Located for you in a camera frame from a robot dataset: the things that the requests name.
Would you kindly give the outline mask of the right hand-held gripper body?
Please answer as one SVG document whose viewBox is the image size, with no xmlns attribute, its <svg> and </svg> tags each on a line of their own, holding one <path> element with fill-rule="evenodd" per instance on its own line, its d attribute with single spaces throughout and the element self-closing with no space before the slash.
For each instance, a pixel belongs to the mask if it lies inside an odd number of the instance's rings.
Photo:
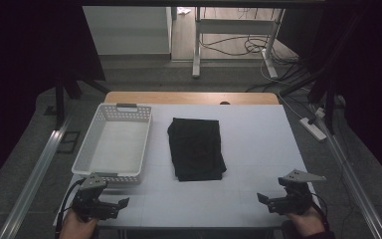
<svg viewBox="0 0 382 239">
<path fill-rule="evenodd" d="M 279 185 L 285 191 L 286 196 L 271 198 L 267 206 L 271 213 L 285 215 L 294 213 L 301 215 L 312 205 L 311 191 L 308 187 L 310 182 L 325 181 L 324 176 L 315 175 L 298 169 L 294 169 L 287 175 L 278 178 Z"/>
</svg>

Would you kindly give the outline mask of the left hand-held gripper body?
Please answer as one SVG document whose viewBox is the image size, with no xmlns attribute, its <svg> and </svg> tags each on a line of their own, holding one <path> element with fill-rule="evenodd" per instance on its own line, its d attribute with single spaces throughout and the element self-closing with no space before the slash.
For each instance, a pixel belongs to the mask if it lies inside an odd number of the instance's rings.
<svg viewBox="0 0 382 239">
<path fill-rule="evenodd" d="M 91 219 L 115 219 L 118 215 L 119 205 L 99 200 L 101 193 L 106 189 L 107 182 L 97 174 L 92 173 L 85 178 L 78 189 L 72 209 L 83 221 Z"/>
</svg>

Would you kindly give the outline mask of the white plastic basket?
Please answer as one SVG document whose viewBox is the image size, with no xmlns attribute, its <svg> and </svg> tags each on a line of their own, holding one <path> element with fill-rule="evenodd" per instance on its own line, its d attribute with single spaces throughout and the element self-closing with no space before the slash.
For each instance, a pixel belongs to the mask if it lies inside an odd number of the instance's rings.
<svg viewBox="0 0 382 239">
<path fill-rule="evenodd" d="M 72 166 L 112 185 L 141 182 L 152 108 L 137 104 L 100 104 Z"/>
</svg>

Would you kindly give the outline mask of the black pants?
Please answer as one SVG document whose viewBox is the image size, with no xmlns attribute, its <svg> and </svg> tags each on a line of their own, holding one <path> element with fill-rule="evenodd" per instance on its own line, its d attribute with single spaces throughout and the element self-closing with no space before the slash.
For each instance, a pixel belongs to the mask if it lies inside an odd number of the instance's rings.
<svg viewBox="0 0 382 239">
<path fill-rule="evenodd" d="M 227 167 L 217 120 L 174 118 L 167 132 L 171 160 L 179 181 L 223 178 Z"/>
</svg>

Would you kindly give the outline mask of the person's right hand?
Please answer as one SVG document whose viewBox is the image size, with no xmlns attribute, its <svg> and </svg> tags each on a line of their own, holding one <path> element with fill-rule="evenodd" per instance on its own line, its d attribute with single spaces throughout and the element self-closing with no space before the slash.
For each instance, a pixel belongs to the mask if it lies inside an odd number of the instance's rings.
<svg viewBox="0 0 382 239">
<path fill-rule="evenodd" d="M 303 214 L 288 213 L 286 215 L 301 237 L 313 236 L 325 231 L 320 214 L 310 207 Z"/>
</svg>

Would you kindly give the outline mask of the person's left hand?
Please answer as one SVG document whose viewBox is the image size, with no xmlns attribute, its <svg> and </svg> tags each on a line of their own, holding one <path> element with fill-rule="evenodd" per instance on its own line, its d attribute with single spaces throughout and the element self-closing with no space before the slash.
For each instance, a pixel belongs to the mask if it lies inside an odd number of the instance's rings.
<svg viewBox="0 0 382 239">
<path fill-rule="evenodd" d="M 98 220 L 92 218 L 84 222 L 75 211 L 70 209 L 64 220 L 59 239 L 92 239 Z"/>
</svg>

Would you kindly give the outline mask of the white table mat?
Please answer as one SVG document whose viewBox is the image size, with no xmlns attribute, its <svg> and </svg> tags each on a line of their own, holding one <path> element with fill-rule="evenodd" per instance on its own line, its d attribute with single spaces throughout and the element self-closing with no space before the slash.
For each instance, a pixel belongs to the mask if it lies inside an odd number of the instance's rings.
<svg viewBox="0 0 382 239">
<path fill-rule="evenodd" d="M 181 182 L 168 143 L 173 119 L 217 120 L 227 167 L 222 179 Z M 101 200 L 128 199 L 106 228 L 275 228 L 283 217 L 258 196 L 282 197 L 280 177 L 305 168 L 281 105 L 154 105 L 141 181 L 103 192 Z"/>
</svg>

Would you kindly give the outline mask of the black floor socket plate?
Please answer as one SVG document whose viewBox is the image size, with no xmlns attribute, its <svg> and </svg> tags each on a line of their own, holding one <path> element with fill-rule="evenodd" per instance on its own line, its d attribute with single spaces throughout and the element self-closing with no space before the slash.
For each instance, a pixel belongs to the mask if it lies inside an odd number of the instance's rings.
<svg viewBox="0 0 382 239">
<path fill-rule="evenodd" d="M 67 131 L 60 141 L 57 153 L 71 154 L 74 152 L 80 137 L 79 131 Z"/>
</svg>

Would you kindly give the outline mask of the white power strip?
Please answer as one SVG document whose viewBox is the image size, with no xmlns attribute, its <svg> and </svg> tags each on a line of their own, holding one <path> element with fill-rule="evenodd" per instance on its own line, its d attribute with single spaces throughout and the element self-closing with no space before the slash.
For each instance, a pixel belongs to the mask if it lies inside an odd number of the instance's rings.
<svg viewBox="0 0 382 239">
<path fill-rule="evenodd" d="M 318 141 L 324 141 L 326 135 L 308 118 L 303 118 L 300 124 Z"/>
</svg>

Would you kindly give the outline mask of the black metal stand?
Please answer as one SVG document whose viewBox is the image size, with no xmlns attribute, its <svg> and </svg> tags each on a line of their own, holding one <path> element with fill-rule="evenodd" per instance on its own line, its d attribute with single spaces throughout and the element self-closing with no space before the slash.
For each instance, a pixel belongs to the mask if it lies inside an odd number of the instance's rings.
<svg viewBox="0 0 382 239">
<path fill-rule="evenodd" d="M 110 89 L 97 80 L 83 76 L 75 71 L 56 75 L 56 129 L 60 129 L 65 121 L 65 94 L 68 94 L 69 98 L 73 100 L 78 100 L 82 96 L 83 92 L 79 82 L 83 82 L 105 95 L 110 92 Z"/>
<path fill-rule="evenodd" d="M 325 126 L 326 129 L 334 134 L 333 128 L 333 111 L 334 111 L 334 97 L 335 97 L 335 79 L 333 77 L 333 71 L 339 57 L 344 51 L 344 47 L 347 45 L 348 40 L 355 31 L 357 25 L 362 19 L 362 13 L 354 13 L 348 20 L 347 25 L 343 28 L 342 32 L 338 35 L 336 45 L 328 55 L 328 59 L 324 65 L 314 74 L 307 79 L 288 87 L 287 89 L 280 90 L 279 96 L 284 97 L 296 90 L 301 89 L 303 86 L 314 82 L 314 87 L 309 92 L 307 99 L 310 103 L 318 103 L 322 97 L 325 97 Z"/>
</svg>

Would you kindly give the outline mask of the wooden table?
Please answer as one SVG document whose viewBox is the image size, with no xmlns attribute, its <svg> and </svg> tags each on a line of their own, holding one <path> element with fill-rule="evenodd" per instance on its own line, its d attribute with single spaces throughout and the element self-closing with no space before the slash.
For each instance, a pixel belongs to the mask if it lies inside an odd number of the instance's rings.
<svg viewBox="0 0 382 239">
<path fill-rule="evenodd" d="M 110 92 L 106 103 L 186 105 L 278 105 L 272 93 Z"/>
</svg>

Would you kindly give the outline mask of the dark curtain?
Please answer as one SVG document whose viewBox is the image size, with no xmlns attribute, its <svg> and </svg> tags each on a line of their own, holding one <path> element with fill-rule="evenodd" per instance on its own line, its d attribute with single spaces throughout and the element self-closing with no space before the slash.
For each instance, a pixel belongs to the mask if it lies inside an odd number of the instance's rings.
<svg viewBox="0 0 382 239">
<path fill-rule="evenodd" d="M 58 82 L 105 79 L 82 0 L 0 0 L 0 168 Z"/>
<path fill-rule="evenodd" d="M 318 71 L 357 11 L 346 8 L 288 9 L 279 40 Z M 382 0 L 364 9 L 333 71 L 335 92 L 346 102 L 349 126 L 382 165 Z"/>
</svg>

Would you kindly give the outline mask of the white cabinet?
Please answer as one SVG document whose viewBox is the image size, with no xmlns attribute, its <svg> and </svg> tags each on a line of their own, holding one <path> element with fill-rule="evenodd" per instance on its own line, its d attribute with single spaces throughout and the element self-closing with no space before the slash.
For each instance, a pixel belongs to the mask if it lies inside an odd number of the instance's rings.
<svg viewBox="0 0 382 239">
<path fill-rule="evenodd" d="M 170 7 L 85 6 L 83 11 L 100 55 L 169 55 Z"/>
</svg>

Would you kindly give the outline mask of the aluminium rail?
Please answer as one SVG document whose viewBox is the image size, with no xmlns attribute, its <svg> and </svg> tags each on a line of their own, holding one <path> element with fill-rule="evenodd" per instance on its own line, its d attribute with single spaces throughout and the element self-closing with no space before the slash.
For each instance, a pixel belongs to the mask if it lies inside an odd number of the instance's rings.
<svg viewBox="0 0 382 239">
<path fill-rule="evenodd" d="M 352 163 L 349 160 L 349 154 L 345 152 L 336 134 L 327 128 L 325 117 L 321 117 L 320 115 L 316 116 L 319 128 L 323 130 L 327 136 L 327 143 L 339 166 L 341 176 L 344 178 L 347 188 L 360 209 L 370 232 L 375 239 L 382 239 L 382 219 L 357 177 Z"/>
<path fill-rule="evenodd" d="M 52 131 L 45 148 L 0 230 L 0 239 L 15 239 L 72 119 L 73 115 L 68 114 L 61 126 Z"/>
</svg>

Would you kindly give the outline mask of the white desk frame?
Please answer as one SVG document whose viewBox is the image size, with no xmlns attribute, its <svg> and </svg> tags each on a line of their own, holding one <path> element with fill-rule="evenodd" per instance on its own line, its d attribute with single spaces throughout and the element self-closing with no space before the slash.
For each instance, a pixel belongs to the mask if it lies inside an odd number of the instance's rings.
<svg viewBox="0 0 382 239">
<path fill-rule="evenodd" d="M 201 19 L 201 8 L 196 9 L 195 17 L 195 41 L 192 65 L 192 77 L 200 77 L 200 40 L 204 34 L 232 34 L 232 35 L 266 35 L 267 45 L 262 50 L 262 57 L 270 77 L 277 79 L 279 76 L 273 65 L 271 52 L 276 40 L 284 9 L 280 9 L 273 20 L 224 20 L 224 19 Z"/>
</svg>

